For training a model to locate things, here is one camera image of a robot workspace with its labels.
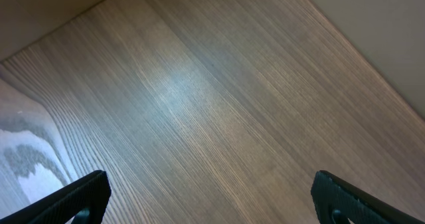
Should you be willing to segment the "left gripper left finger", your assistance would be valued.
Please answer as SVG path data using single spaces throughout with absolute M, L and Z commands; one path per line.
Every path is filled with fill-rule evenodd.
M 112 194 L 107 173 L 96 170 L 26 208 L 1 219 L 3 224 L 93 223 L 103 220 Z

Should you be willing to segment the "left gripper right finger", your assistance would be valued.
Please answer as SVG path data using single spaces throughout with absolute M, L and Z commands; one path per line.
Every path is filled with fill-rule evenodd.
M 424 224 L 325 170 L 316 172 L 311 196 L 321 224 Z

